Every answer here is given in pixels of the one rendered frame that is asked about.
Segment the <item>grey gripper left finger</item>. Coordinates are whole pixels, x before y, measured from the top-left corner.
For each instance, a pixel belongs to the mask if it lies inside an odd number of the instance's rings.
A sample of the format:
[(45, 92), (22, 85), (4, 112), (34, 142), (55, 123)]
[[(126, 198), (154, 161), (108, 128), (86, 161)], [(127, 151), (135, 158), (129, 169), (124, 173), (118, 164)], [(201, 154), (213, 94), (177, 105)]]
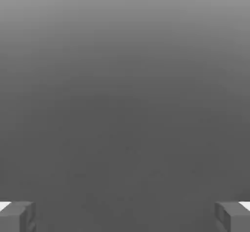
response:
[(0, 201), (0, 232), (37, 232), (36, 203)]

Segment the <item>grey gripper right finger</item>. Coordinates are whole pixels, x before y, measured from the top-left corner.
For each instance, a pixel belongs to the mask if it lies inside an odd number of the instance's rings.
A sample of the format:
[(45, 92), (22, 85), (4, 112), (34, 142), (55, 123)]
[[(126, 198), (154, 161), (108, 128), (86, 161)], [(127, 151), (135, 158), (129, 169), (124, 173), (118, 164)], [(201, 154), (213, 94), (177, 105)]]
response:
[(250, 232), (250, 201), (215, 202), (217, 232)]

